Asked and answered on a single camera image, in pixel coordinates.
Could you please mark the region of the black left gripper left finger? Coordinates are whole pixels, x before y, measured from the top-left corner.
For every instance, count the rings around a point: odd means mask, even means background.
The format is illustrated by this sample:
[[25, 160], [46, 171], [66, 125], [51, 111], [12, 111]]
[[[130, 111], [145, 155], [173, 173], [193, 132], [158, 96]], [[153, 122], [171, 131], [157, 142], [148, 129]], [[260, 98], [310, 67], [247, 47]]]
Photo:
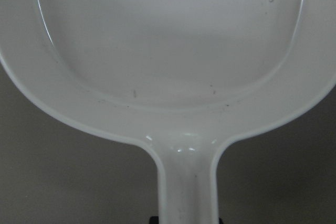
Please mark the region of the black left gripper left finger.
[[158, 216], [151, 216], [149, 218], [149, 224], [159, 224], [159, 217]]

